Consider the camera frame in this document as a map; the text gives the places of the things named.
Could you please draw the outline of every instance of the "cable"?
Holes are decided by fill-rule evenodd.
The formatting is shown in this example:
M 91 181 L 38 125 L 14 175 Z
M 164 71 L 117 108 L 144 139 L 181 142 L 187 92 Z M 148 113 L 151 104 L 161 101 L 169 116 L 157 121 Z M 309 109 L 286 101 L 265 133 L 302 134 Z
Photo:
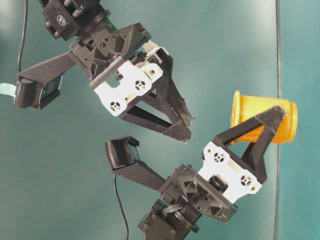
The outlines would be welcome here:
M 125 232 L 126 232 L 125 239 L 128 240 L 129 239 L 129 227 L 128 227 L 128 222 L 127 222 L 126 215 L 125 215 L 125 212 L 124 212 L 124 208 L 122 207 L 121 200 L 120 200 L 120 197 L 119 197 L 119 194 L 118 194 L 117 175 L 115 175 L 115 174 L 113 175 L 113 189 L 114 189 L 114 193 L 115 193 L 116 199 L 118 201 L 118 204 L 120 206 L 121 213 L 122 213 L 123 220 L 124 220 L 124 224 L 125 224 Z
M 21 72 L 21 59 L 22 54 L 25 47 L 26 41 L 26 32 L 27 32 L 27 22 L 28 22 L 28 0 L 24 0 L 24 20 L 23 20 L 23 29 L 22 29 L 22 36 L 21 36 L 21 45 L 18 54 L 18 72 Z

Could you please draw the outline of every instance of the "white 3d-printed part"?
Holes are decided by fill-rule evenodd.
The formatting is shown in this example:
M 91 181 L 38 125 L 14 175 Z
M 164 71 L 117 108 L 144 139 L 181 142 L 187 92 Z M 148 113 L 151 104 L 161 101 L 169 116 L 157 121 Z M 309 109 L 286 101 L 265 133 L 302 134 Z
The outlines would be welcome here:
M 118 68 L 123 78 L 117 87 L 111 87 L 107 81 L 104 81 L 94 90 L 103 106 L 115 117 L 123 113 L 128 103 L 137 96 L 145 95 L 152 88 L 153 83 L 164 74 L 157 64 L 147 61 L 152 56 L 161 60 L 156 54 L 161 47 L 151 41 L 145 43 L 143 47 L 147 52 L 145 61 L 133 65 L 128 60 Z
M 222 195 L 232 204 L 247 194 L 256 194 L 262 187 L 256 176 L 240 167 L 223 148 L 213 142 L 209 142 L 203 154 L 205 160 L 198 174 L 207 181 L 217 176 L 227 184 L 228 187 Z

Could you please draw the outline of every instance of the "logo on servo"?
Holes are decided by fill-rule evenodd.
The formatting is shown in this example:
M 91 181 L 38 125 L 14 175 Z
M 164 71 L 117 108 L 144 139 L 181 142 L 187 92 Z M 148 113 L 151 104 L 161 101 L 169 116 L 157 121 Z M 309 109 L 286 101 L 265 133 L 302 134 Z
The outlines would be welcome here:
M 65 26 L 66 25 L 66 19 L 63 16 L 61 16 L 61 15 L 57 16 L 56 20 L 58 21 L 58 23 L 61 26 Z

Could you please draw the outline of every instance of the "orange cup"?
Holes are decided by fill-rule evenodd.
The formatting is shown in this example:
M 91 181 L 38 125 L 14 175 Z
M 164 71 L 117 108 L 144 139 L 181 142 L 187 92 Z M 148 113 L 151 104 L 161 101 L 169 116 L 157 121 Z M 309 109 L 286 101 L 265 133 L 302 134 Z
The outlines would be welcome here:
M 275 105 L 280 106 L 285 111 L 286 115 L 284 116 L 272 143 L 285 144 L 287 142 L 292 142 L 297 132 L 298 108 L 294 102 L 290 102 L 287 99 L 244 96 L 240 95 L 239 91 L 236 91 L 232 104 L 231 128 Z M 235 142 L 254 143 L 258 140 L 262 130 L 263 126 L 258 127 L 253 131 L 248 132 L 246 135 L 239 137 Z

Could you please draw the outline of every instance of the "teal background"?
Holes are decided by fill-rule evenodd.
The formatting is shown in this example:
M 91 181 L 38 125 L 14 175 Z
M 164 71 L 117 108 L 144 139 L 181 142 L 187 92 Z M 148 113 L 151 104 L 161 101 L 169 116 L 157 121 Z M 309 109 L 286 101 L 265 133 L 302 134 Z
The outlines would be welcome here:
M 320 239 L 320 2 L 281 0 L 282 97 L 298 105 L 297 137 L 280 152 L 279 240 Z

